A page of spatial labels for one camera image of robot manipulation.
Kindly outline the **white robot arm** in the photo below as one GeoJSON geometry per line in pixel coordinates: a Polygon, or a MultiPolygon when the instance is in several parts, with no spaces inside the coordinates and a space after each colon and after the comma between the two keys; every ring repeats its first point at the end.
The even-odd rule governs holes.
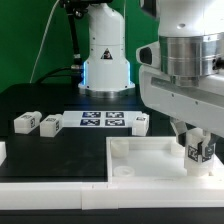
{"type": "MultiPolygon", "coordinates": [[[[86,62],[74,51],[79,89],[113,97],[133,85],[120,69],[120,29],[106,6],[111,0],[59,0],[72,18],[90,15],[86,62]]],[[[210,146],[224,138],[224,0],[140,0],[141,9],[159,21],[158,40],[136,51],[141,64],[140,94],[145,106],[172,119],[179,138],[191,124],[210,133],[210,146]]]]}

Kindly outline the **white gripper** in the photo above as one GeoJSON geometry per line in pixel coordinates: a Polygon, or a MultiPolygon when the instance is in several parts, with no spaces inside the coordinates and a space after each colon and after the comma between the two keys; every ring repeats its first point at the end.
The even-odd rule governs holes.
{"type": "Polygon", "coordinates": [[[181,146],[186,145],[186,123],[205,130],[198,150],[203,162],[211,160],[218,136],[224,138],[224,71],[201,77],[197,87],[180,87],[160,71],[159,59],[158,42],[136,50],[144,105],[173,117],[170,124],[181,146]]]}

